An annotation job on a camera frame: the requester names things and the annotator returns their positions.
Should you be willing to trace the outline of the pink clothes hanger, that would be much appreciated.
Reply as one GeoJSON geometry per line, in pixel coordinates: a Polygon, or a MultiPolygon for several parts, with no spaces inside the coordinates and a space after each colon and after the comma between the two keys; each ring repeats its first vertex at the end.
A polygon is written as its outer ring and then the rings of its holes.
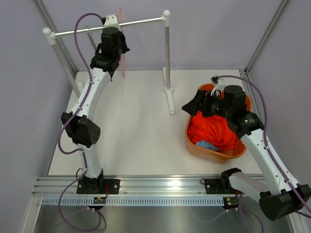
{"type": "MultiPolygon", "coordinates": [[[[122,12],[122,9],[121,9],[121,6],[119,6],[118,8],[119,10],[119,20],[120,20],[120,23],[123,23],[123,12],[122,12]]],[[[122,54],[121,56],[121,76],[123,79],[125,79],[126,77],[126,65],[125,65],[125,54],[122,54]]]]}

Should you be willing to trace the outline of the orange shorts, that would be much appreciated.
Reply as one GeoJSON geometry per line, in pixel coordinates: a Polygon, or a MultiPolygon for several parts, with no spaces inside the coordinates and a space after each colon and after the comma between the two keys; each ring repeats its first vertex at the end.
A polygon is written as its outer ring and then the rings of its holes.
{"type": "Polygon", "coordinates": [[[189,127],[188,134],[191,143],[205,140],[220,150],[232,150],[237,141],[236,135],[229,129],[227,122],[220,116],[202,116],[198,112],[191,119],[192,125],[189,127]]]}

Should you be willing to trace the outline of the grey clothes hanger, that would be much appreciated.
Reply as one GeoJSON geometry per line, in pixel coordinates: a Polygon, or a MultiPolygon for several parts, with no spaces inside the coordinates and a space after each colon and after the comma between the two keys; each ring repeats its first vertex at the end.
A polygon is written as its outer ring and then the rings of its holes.
{"type": "Polygon", "coordinates": [[[87,32],[88,39],[89,39],[93,49],[96,50],[97,46],[96,46],[95,41],[93,39],[93,34],[87,25],[85,26],[85,28],[88,30],[88,32],[87,32]]]}

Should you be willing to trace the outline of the light blue shorts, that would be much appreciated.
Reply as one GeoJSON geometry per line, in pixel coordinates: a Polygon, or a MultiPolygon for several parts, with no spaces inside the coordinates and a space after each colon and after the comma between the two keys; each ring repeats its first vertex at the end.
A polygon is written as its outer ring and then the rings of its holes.
{"type": "Polygon", "coordinates": [[[196,146],[207,149],[207,150],[212,150],[212,151],[220,151],[220,149],[214,145],[212,145],[210,142],[207,142],[205,140],[199,141],[195,143],[196,146]]]}

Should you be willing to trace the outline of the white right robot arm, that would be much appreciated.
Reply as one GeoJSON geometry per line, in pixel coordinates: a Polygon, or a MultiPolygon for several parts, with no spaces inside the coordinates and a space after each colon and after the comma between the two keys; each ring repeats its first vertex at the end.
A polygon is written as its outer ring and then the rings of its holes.
{"type": "Polygon", "coordinates": [[[203,117],[218,116],[226,120],[231,132],[242,141],[261,169],[267,185],[249,178],[237,168],[222,173],[220,187],[224,192],[245,193],[260,205],[271,221],[298,212],[311,197],[311,188],[300,184],[287,171],[273,146],[270,146],[265,127],[255,113],[248,111],[246,93],[238,85],[228,85],[223,91],[199,89],[195,97],[182,106],[192,117],[202,112],[203,117]]]}

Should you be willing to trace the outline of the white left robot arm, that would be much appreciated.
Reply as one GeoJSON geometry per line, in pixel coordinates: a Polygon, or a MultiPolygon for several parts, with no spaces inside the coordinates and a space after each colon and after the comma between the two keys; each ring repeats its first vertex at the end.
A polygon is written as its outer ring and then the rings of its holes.
{"type": "Polygon", "coordinates": [[[78,178],[77,194],[108,194],[110,188],[113,193],[117,192],[114,183],[104,179],[96,146],[101,128],[93,119],[104,88],[119,67],[122,54],[128,51],[125,36],[118,28],[104,28],[101,43],[91,59],[89,80],[71,111],[61,115],[61,132],[66,132],[77,147],[73,152],[79,152],[83,159],[83,174],[78,178]]]}

